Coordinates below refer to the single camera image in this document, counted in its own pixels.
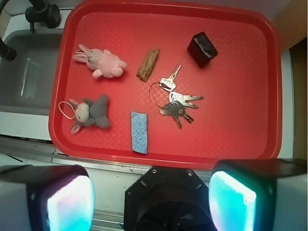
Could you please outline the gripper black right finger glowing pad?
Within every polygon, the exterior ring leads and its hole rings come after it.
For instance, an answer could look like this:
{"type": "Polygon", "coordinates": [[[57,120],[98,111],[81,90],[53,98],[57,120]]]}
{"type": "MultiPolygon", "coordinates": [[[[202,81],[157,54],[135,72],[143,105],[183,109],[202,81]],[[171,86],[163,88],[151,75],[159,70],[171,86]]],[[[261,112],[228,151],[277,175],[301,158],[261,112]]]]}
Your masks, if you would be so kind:
{"type": "Polygon", "coordinates": [[[208,201],[218,231],[306,231],[307,161],[220,160],[212,171],[208,201]]]}

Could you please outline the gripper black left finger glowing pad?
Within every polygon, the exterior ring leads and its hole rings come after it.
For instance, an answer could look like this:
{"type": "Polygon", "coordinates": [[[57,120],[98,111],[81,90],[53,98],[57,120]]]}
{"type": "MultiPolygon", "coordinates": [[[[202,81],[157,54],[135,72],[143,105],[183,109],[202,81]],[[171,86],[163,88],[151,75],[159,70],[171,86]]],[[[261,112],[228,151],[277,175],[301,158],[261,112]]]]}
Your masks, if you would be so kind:
{"type": "Polygon", "coordinates": [[[2,231],[89,231],[94,201],[94,184],[82,166],[0,168],[2,231]]]}

